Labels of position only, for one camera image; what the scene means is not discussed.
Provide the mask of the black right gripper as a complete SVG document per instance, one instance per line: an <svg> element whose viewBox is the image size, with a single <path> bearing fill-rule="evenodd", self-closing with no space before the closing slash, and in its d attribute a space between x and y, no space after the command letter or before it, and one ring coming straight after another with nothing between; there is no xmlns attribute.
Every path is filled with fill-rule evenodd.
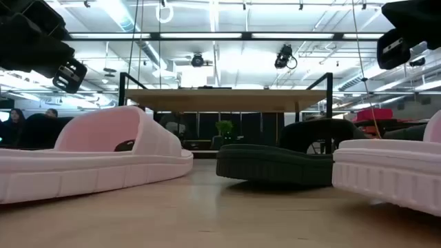
<svg viewBox="0 0 441 248"><path fill-rule="evenodd" d="M406 0L386 3L382 14L393 29L381 36L381 49L391 50L403 45L412 48L427 41L428 48L441 47L441 0ZM429 38L425 34L429 18Z"/></svg>

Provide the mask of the pink rubber slide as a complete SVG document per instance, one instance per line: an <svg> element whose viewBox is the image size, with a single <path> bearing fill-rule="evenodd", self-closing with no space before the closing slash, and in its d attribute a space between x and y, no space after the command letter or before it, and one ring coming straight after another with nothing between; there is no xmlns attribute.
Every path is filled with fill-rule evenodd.
<svg viewBox="0 0 441 248"><path fill-rule="evenodd" d="M333 158L334 187L441 217L441 110L421 141L343 141Z"/></svg>
<svg viewBox="0 0 441 248"><path fill-rule="evenodd" d="M115 152L135 140L131 151ZM0 204L105 192L171 180L193 168L193 153L135 106L73 118L52 149L0 149Z"/></svg>

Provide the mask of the red plastic bin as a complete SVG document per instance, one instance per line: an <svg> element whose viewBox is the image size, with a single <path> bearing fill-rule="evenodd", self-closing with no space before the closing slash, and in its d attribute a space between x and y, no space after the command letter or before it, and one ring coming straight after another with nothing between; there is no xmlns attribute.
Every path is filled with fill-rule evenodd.
<svg viewBox="0 0 441 248"><path fill-rule="evenodd" d="M386 120L393 118L393 110L389 108L366 108L356 113L353 122L370 121L374 119Z"/></svg>

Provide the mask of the black overhead light bar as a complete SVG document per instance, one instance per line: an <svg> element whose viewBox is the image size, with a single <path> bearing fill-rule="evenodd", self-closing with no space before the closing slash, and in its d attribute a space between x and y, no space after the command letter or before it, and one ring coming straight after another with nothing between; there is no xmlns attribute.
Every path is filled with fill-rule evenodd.
<svg viewBox="0 0 441 248"><path fill-rule="evenodd" d="M71 32L65 41L376 41L375 32Z"/></svg>

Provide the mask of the green potted plant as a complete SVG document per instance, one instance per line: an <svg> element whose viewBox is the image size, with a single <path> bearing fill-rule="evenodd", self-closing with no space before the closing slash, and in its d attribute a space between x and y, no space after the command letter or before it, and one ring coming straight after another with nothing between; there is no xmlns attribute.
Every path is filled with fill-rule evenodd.
<svg viewBox="0 0 441 248"><path fill-rule="evenodd" d="M216 129L219 135L222 137L223 144L230 144L233 141L233 123L231 121L218 121L216 122Z"/></svg>

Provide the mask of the wooden shelf with black frame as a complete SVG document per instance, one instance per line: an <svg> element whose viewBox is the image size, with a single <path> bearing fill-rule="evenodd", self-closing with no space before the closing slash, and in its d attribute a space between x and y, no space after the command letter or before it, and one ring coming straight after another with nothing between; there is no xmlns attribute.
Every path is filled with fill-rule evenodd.
<svg viewBox="0 0 441 248"><path fill-rule="evenodd" d="M233 89L147 89L138 86L129 74L122 72L119 83L119 105L131 100L154 113L154 120L177 136L188 149L218 150L223 144L216 122L233 123L230 144L275 146L285 126L284 114L327 102L332 112L332 90L233 90Z"/></svg>

